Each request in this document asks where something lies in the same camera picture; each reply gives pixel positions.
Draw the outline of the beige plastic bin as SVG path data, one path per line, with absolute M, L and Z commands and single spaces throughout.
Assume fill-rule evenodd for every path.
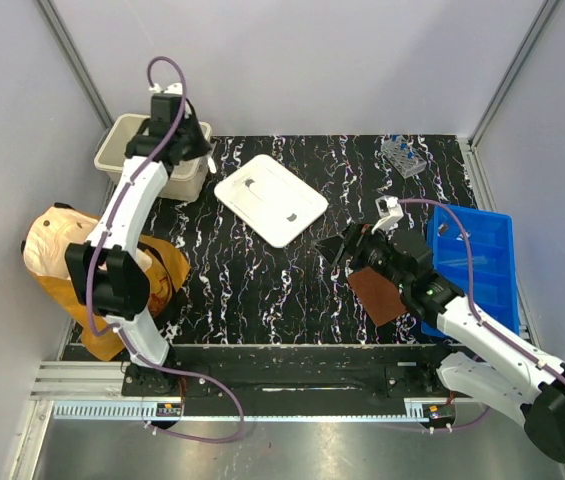
M 148 115 L 127 113 L 121 115 L 102 136 L 95 158 L 95 167 L 105 172 L 114 185 L 120 181 L 124 152 L 127 143 L 137 133 L 141 123 Z M 159 197 L 182 202 L 195 202 L 202 191 L 209 173 L 210 153 L 201 157 L 182 161 L 176 166 Z

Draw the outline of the white plastic lid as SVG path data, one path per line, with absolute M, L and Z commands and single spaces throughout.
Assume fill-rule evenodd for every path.
M 269 155 L 220 181 L 216 198 L 271 247 L 281 249 L 320 218 L 328 200 Z

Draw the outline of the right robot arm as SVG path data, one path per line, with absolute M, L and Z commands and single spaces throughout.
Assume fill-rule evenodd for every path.
M 413 231 L 387 236 L 352 224 L 320 239 L 331 264 L 348 256 L 390 282 L 408 313 L 477 354 L 462 352 L 421 366 L 418 387 L 430 396 L 446 389 L 468 395 L 520 425 L 550 459 L 565 464 L 565 362 L 526 342 L 479 309 L 433 266 L 426 241 Z

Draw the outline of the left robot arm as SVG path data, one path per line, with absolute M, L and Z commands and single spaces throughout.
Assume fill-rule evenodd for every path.
M 172 245 L 142 234 L 159 197 L 196 201 L 211 163 L 210 129 L 200 123 L 180 83 L 155 87 L 150 113 L 120 117 L 98 155 L 123 156 L 118 183 L 103 216 L 65 253 L 92 355 L 129 357 L 128 395 L 184 393 L 186 377 L 172 366 L 162 325 L 179 308 L 186 259 Z

